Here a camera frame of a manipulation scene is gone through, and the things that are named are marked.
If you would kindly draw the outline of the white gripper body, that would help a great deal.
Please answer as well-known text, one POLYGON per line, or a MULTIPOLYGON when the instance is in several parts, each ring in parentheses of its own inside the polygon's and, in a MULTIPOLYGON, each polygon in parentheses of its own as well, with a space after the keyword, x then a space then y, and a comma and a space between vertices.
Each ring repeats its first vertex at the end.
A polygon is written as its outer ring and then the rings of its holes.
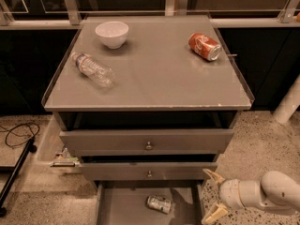
POLYGON ((232 210, 241 209, 242 203, 239 194, 239 180, 225 180, 219 187, 219 198, 232 210))

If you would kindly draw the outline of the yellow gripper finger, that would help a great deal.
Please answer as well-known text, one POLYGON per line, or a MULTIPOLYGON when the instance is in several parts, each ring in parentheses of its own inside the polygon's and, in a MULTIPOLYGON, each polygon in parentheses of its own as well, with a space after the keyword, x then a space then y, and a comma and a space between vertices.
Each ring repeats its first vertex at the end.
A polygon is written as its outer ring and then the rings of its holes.
POLYGON ((218 219, 225 217, 228 212, 228 207, 222 202, 214 202, 209 211, 202 218, 202 225, 212 224, 218 219))
POLYGON ((225 181, 225 179, 221 175, 209 169, 203 169, 203 172, 206 173, 218 186, 220 186, 225 181))

